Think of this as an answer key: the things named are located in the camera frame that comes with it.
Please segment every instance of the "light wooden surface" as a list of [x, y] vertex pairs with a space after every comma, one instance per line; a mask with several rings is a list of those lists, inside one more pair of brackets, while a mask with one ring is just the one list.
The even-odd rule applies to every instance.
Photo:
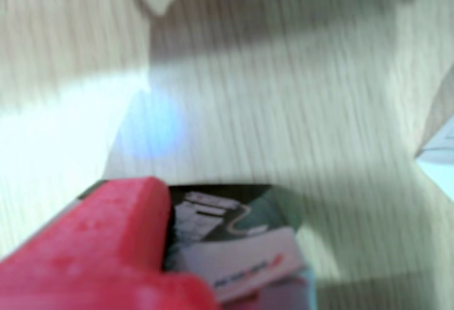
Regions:
[[0, 255], [101, 177], [272, 182], [321, 309], [452, 309], [453, 205], [413, 158], [453, 30], [452, 0], [8, 0]]

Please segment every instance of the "white paper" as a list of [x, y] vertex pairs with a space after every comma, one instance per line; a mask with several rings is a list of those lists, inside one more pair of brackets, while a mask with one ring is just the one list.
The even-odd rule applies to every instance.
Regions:
[[454, 116], [423, 146], [416, 162], [454, 201]]

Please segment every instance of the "blue light spot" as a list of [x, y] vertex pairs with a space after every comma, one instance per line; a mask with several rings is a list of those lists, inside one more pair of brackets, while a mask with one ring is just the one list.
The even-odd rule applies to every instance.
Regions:
[[176, 148], [184, 125], [178, 105], [157, 89], [131, 101], [113, 151], [135, 158], [157, 158]]

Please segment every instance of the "wood grain surface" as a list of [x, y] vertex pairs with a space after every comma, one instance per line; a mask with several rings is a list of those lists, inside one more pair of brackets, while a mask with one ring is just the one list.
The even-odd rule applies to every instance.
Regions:
[[453, 205], [414, 163], [454, 112], [452, 0], [146, 2], [7, 0], [0, 255], [102, 177], [271, 182], [320, 309], [452, 309]]

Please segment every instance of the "red object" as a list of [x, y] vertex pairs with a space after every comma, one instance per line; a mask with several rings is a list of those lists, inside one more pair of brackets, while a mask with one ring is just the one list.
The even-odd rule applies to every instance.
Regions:
[[170, 207], [158, 179], [107, 182], [0, 264], [0, 309], [217, 309], [199, 278], [160, 271]]

